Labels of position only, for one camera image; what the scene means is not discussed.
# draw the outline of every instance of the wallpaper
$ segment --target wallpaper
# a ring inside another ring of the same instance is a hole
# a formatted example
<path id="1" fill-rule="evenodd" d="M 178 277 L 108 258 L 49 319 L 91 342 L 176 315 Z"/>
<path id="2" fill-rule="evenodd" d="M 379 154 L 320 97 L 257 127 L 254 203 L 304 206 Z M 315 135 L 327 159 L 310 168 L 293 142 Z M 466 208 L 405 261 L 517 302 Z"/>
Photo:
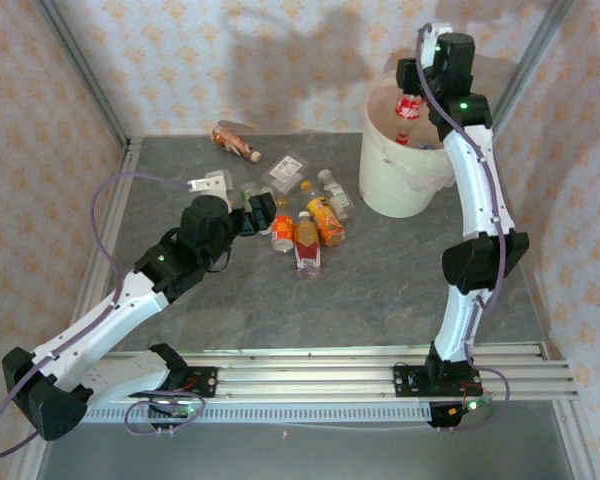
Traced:
<path id="1" fill-rule="evenodd" d="M 418 28 L 475 36 L 492 107 L 550 0 L 60 0 L 128 135 L 360 131 L 368 82 Z"/>
<path id="2" fill-rule="evenodd" d="M 34 3 L 0 1 L 0 400 L 2 357 L 69 324 L 92 240 L 91 194 L 119 148 Z M 26 420 L 12 407 L 0 451 Z M 0 461 L 0 479 L 8 461 Z"/>
<path id="3" fill-rule="evenodd" d="M 498 138 L 523 267 L 600 450 L 600 0 L 575 2 Z"/>

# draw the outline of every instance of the clear plastic container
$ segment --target clear plastic container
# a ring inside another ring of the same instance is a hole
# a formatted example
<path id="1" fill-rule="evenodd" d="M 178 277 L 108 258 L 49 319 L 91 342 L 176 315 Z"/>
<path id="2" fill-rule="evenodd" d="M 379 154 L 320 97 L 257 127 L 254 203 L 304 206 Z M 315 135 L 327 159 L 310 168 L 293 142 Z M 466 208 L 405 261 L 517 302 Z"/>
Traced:
<path id="1" fill-rule="evenodd" d="M 296 154 L 286 155 L 264 174 L 264 181 L 286 195 L 302 180 L 305 164 L 306 162 Z"/>

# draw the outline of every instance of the bottle cap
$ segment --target bottle cap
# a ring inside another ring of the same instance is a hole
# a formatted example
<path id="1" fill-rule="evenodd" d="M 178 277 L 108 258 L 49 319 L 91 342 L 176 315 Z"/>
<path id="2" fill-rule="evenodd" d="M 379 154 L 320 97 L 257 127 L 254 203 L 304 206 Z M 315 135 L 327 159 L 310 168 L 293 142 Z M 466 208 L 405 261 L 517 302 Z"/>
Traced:
<path id="1" fill-rule="evenodd" d="M 333 173 L 331 173 L 331 170 L 329 170 L 328 168 L 325 168 L 324 170 L 321 170 L 320 173 L 318 173 L 318 180 L 320 180 L 322 186 L 326 186 L 331 183 L 336 183 L 336 181 L 333 179 Z"/>

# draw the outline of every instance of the red label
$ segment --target red label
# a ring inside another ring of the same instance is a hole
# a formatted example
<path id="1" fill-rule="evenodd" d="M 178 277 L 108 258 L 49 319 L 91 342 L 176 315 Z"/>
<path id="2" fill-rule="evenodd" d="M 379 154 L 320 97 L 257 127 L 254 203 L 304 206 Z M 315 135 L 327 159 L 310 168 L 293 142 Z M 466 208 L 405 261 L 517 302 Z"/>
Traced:
<path id="1" fill-rule="evenodd" d="M 422 115 L 422 97 L 404 97 L 398 100 L 396 114 L 405 120 L 415 120 Z"/>

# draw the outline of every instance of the bottle label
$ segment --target bottle label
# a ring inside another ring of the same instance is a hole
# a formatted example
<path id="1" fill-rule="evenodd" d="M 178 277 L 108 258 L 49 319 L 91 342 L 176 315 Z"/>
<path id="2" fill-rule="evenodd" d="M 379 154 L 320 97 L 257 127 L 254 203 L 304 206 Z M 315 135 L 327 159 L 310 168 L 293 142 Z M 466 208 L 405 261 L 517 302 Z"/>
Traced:
<path id="1" fill-rule="evenodd" d="M 344 228 L 331 210 L 326 198 L 320 197 L 311 200 L 307 205 L 307 210 L 318 225 L 318 233 L 325 244 L 330 245 L 333 237 L 344 233 Z"/>
<path id="2" fill-rule="evenodd" d="M 396 114 L 405 120 L 416 120 L 422 115 L 422 97 L 401 97 L 396 105 Z"/>
<path id="3" fill-rule="evenodd" d="M 333 199 L 335 202 L 340 205 L 341 208 L 347 208 L 349 205 L 349 199 L 347 198 L 347 194 L 344 193 L 344 189 L 340 186 L 333 187 L 331 189 L 331 193 L 333 194 Z"/>
<path id="4" fill-rule="evenodd" d="M 302 168 L 302 164 L 294 158 L 287 155 L 269 172 L 272 177 L 283 183 L 289 181 L 298 170 Z"/>
<path id="5" fill-rule="evenodd" d="M 295 247 L 296 268 L 298 270 L 302 270 L 305 267 L 320 268 L 320 245 L 318 243 L 303 245 L 300 242 L 296 242 Z"/>
<path id="6" fill-rule="evenodd" d="M 249 158 L 251 155 L 251 147 L 249 144 L 228 128 L 218 125 L 211 132 L 211 139 L 216 145 L 224 148 L 227 152 L 245 158 Z"/>
<path id="7" fill-rule="evenodd" d="M 290 240 L 293 242 L 293 219 L 288 215 L 276 215 L 273 221 L 271 241 Z"/>

